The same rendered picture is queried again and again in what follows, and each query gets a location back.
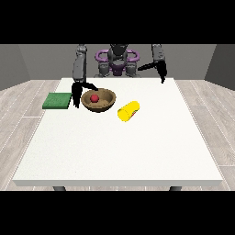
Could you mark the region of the yellow cup with melon print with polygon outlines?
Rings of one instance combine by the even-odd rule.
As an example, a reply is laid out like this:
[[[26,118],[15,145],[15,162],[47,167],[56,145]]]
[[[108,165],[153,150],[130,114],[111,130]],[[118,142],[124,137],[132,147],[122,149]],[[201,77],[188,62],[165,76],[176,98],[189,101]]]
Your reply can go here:
[[[140,109],[138,101],[131,101],[117,111],[117,116],[121,121],[129,121]]]

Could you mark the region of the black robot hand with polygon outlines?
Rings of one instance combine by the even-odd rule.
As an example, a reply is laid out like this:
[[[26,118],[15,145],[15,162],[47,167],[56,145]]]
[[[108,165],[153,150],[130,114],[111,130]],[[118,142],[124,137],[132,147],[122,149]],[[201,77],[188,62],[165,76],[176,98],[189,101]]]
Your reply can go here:
[[[166,62],[165,61],[157,61],[157,62],[148,63],[148,64],[145,64],[145,65],[142,65],[141,67],[139,67],[138,70],[144,71],[144,70],[148,70],[148,69],[152,69],[152,68],[155,68],[157,70],[158,74],[160,75],[161,82],[163,84],[165,81],[165,77],[167,75]]]
[[[72,96],[73,96],[73,105],[75,107],[79,107],[80,105],[80,99],[84,88],[95,91],[98,90],[98,88],[93,84],[89,84],[87,82],[74,82],[72,85]]]

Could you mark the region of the green square pad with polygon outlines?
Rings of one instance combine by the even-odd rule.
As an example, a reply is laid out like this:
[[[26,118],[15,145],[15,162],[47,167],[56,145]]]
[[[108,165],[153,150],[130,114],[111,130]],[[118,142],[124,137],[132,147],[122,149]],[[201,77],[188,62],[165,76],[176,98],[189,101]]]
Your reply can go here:
[[[71,102],[71,93],[49,93],[42,105],[43,109],[67,109]]]

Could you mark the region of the brown wooden bowl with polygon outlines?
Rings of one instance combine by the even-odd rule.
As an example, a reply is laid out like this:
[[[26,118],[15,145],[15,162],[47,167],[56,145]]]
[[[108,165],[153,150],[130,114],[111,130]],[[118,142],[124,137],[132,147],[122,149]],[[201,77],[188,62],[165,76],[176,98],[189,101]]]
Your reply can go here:
[[[91,101],[93,95],[98,97],[96,102]],[[89,90],[82,95],[81,102],[88,110],[101,113],[107,111],[115,104],[116,94],[105,88],[99,88],[97,91]]]

